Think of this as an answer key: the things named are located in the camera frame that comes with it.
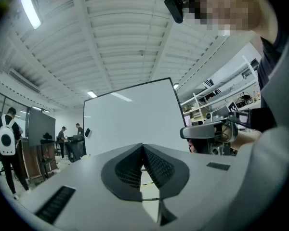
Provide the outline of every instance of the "whiteboard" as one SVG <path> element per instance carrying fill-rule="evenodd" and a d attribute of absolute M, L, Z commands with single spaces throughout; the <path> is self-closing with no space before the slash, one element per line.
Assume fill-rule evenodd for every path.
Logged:
<path fill-rule="evenodd" d="M 185 127 L 171 80 L 163 79 L 85 101 L 87 154 L 97 155 L 136 143 L 189 152 Z"/>

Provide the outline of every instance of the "black pants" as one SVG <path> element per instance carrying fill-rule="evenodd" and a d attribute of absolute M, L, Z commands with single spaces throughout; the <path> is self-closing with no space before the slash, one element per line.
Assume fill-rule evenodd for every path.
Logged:
<path fill-rule="evenodd" d="M 12 193 L 14 194 L 16 193 L 16 191 L 15 191 L 15 186 L 14 186 L 13 177 L 12 177 L 11 165 L 13 166 L 14 172 L 16 176 L 18 177 L 20 183 L 23 185 L 24 189 L 26 191 L 29 190 L 25 176 L 21 174 L 19 159 L 18 159 L 17 154 L 13 156 L 1 156 L 1 158 L 2 158 L 1 161 L 4 167 L 6 181 L 8 182 L 8 185 Z"/>
<path fill-rule="evenodd" d="M 59 143 L 60 149 L 61 149 L 61 157 L 64 158 L 64 144 Z"/>

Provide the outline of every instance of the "glass wall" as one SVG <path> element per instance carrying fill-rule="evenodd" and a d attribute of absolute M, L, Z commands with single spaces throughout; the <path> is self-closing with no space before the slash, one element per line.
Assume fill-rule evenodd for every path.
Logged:
<path fill-rule="evenodd" d="M 28 107 L 24 106 L 2 94 L 0 94 L 0 115 L 6 114 L 10 107 L 15 108 L 15 122 L 22 128 L 22 137 L 26 136 L 26 120 L 28 119 Z"/>

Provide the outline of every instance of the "ceiling light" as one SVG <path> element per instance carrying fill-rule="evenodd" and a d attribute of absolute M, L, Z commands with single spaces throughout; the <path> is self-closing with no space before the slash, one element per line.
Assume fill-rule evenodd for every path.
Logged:
<path fill-rule="evenodd" d="M 40 20 L 37 13 L 35 12 L 32 1 L 31 0 L 20 0 L 20 1 L 33 28 L 37 29 L 40 26 Z"/>
<path fill-rule="evenodd" d="M 125 101 L 127 101 L 127 102 L 131 102 L 131 101 L 132 101 L 131 99 L 129 99 L 129 98 L 127 98 L 127 97 L 124 97 L 124 96 L 122 96 L 122 95 L 120 95 L 120 94 L 118 94 L 118 93 L 116 93 L 116 92 L 113 92 L 113 93 L 111 93 L 110 95 L 113 95 L 113 96 L 115 96 L 115 97 L 117 97 L 117 98 L 120 98 L 120 99 L 122 99 L 122 100 L 125 100 Z"/>
<path fill-rule="evenodd" d="M 40 111 L 42 110 L 42 109 L 40 109 L 40 108 L 38 108 L 38 107 L 35 107 L 35 106 L 32 106 L 32 108 L 33 108 L 33 109 L 36 109 L 36 110 L 40 110 Z"/>
<path fill-rule="evenodd" d="M 89 91 L 88 94 L 92 97 L 92 98 L 96 98 L 97 96 L 94 94 L 93 91 Z"/>

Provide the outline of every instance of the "white backpack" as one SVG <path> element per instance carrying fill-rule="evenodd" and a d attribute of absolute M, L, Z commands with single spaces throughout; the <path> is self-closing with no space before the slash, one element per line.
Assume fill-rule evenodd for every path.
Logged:
<path fill-rule="evenodd" d="M 0 128 L 0 153 L 3 156 L 15 155 L 15 137 L 12 126 L 15 121 L 12 119 L 8 125 L 5 122 L 5 115 L 1 117 L 2 127 Z"/>

